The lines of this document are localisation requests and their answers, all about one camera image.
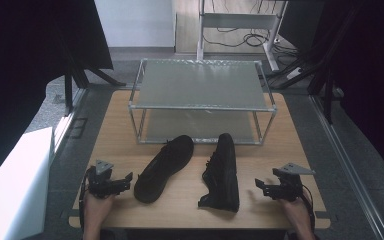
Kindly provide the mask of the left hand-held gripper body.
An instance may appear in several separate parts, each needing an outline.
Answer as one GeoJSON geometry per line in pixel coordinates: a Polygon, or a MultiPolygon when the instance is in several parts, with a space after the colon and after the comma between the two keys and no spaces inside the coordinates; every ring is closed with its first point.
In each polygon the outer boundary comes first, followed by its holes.
{"type": "Polygon", "coordinates": [[[121,180],[112,181],[113,164],[97,160],[88,170],[89,191],[97,198],[104,199],[109,195],[119,195],[123,191],[121,180]]]}

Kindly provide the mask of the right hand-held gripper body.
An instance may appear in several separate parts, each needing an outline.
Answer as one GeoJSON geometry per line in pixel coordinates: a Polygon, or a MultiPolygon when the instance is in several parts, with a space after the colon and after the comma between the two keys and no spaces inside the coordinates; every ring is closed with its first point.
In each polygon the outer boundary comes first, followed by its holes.
{"type": "Polygon", "coordinates": [[[273,168],[273,174],[279,179],[280,185],[273,191],[273,199],[284,199],[293,202],[303,194],[301,175],[315,175],[314,170],[304,168],[295,163],[288,163],[280,168],[273,168]]]}

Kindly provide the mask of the black sneaker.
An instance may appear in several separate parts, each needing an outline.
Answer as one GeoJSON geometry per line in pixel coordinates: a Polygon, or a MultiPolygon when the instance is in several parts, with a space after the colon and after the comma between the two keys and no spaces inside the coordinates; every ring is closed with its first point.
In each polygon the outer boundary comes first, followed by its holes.
{"type": "Polygon", "coordinates": [[[189,163],[193,152],[193,140],[187,135],[168,141],[138,175],[134,197],[146,204],[155,202],[163,193],[170,177],[189,163]]]}
{"type": "Polygon", "coordinates": [[[223,133],[202,174],[208,193],[198,201],[199,207],[209,207],[237,213],[240,206],[236,153],[230,134],[223,133]]]}

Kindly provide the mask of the metal two-tier shoe rack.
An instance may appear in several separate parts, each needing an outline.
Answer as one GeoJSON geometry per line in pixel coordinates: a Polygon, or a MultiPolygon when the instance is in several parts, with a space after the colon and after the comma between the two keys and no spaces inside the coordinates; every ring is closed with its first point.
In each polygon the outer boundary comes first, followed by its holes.
{"type": "Polygon", "coordinates": [[[277,107],[260,61],[143,59],[128,101],[139,143],[261,145],[277,107]]]}

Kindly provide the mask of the person's left hand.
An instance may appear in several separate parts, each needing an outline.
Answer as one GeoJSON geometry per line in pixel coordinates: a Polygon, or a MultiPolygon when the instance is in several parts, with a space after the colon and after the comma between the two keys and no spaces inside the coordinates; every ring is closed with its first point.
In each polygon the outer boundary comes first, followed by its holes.
{"type": "Polygon", "coordinates": [[[84,232],[98,232],[112,209],[114,195],[104,199],[96,198],[89,192],[84,199],[84,232]]]}

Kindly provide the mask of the person's right hand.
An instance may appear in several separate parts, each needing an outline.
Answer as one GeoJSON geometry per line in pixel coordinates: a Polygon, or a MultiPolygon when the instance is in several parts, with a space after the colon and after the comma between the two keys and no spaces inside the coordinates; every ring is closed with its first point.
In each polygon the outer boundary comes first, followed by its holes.
{"type": "Polygon", "coordinates": [[[310,216],[301,198],[296,198],[292,202],[280,199],[279,203],[296,232],[312,232],[310,216]]]}

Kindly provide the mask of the black floor socket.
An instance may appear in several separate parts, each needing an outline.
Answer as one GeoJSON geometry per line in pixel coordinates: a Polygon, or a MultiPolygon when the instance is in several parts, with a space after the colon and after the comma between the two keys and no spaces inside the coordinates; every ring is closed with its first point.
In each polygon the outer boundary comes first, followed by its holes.
{"type": "Polygon", "coordinates": [[[87,122],[87,118],[75,118],[68,129],[66,137],[68,139],[80,139],[86,129],[87,122]]]}

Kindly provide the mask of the white box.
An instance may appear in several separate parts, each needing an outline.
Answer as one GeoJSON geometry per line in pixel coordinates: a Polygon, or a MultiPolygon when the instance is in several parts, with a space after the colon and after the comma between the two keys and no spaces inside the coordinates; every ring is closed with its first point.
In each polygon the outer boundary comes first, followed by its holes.
{"type": "Polygon", "coordinates": [[[54,133],[48,127],[20,138],[0,167],[0,240],[44,230],[54,133]]]}

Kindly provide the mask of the black stand legs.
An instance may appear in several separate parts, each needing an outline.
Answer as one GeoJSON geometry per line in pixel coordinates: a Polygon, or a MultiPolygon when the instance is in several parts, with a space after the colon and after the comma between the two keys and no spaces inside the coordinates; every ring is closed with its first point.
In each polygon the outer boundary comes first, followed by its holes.
{"type": "Polygon", "coordinates": [[[99,78],[114,86],[126,86],[126,83],[117,81],[110,75],[104,73],[98,68],[94,68],[89,64],[77,60],[70,51],[65,52],[67,62],[67,70],[64,75],[64,92],[65,92],[65,116],[68,117],[74,111],[73,100],[73,82],[80,89],[86,89],[89,85],[89,80],[86,77],[85,71],[89,70],[99,78]]]}

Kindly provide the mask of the white power strip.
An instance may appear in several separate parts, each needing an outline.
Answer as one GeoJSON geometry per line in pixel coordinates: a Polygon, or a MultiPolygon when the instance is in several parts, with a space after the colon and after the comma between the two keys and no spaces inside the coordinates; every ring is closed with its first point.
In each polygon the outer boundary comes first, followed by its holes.
{"type": "Polygon", "coordinates": [[[297,77],[298,75],[300,75],[301,73],[303,72],[303,69],[300,68],[300,67],[297,67],[295,68],[293,71],[291,71],[288,75],[287,75],[287,79],[290,80],[294,77],[297,77]]]}

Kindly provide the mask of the black tripod stand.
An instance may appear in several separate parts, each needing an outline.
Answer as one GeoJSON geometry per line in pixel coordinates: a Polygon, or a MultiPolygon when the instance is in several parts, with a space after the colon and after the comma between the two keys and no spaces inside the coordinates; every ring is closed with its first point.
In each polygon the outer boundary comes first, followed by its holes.
{"type": "Polygon", "coordinates": [[[287,89],[312,75],[313,78],[307,87],[307,92],[313,96],[318,95],[321,90],[324,90],[323,116],[329,124],[332,123],[331,108],[333,99],[331,63],[358,11],[359,7],[356,4],[351,4],[345,8],[330,30],[324,35],[324,39],[309,51],[308,58],[314,58],[316,55],[319,56],[317,63],[313,64],[309,69],[304,70],[300,75],[274,86],[276,90],[287,89]]]}

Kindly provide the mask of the black curtain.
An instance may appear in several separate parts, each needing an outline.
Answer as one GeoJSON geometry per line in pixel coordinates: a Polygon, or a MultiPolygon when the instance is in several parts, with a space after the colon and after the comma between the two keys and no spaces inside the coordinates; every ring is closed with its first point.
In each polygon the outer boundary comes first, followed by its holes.
{"type": "Polygon", "coordinates": [[[320,33],[360,6],[331,66],[344,92],[341,106],[384,160],[384,0],[324,1],[320,33]]]}
{"type": "Polygon", "coordinates": [[[0,0],[0,166],[74,67],[112,67],[95,0],[0,0]]]}

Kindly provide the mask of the aluminium floor rail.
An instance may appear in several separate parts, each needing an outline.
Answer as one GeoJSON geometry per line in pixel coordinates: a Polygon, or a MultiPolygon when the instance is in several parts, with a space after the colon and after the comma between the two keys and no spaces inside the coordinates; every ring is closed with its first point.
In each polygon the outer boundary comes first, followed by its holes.
{"type": "Polygon", "coordinates": [[[316,115],[324,129],[329,142],[338,158],[343,172],[353,190],[356,199],[372,229],[377,240],[384,240],[384,221],[382,216],[374,204],[367,187],[358,175],[354,165],[351,162],[344,145],[342,144],[334,126],[325,118],[322,110],[322,104],[315,97],[310,95],[309,100],[316,112],[316,115]]]}

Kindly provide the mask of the white desk frame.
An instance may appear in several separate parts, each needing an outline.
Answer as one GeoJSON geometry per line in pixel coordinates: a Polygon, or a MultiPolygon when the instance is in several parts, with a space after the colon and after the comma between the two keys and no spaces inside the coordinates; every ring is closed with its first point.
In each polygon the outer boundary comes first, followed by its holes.
{"type": "Polygon", "coordinates": [[[198,60],[204,58],[204,29],[205,28],[238,28],[238,29],[264,29],[269,33],[269,39],[263,44],[267,61],[273,72],[279,71],[272,49],[274,40],[280,28],[287,2],[280,4],[276,14],[236,14],[236,13],[210,13],[205,11],[205,0],[199,0],[199,37],[196,56],[198,60]]]}

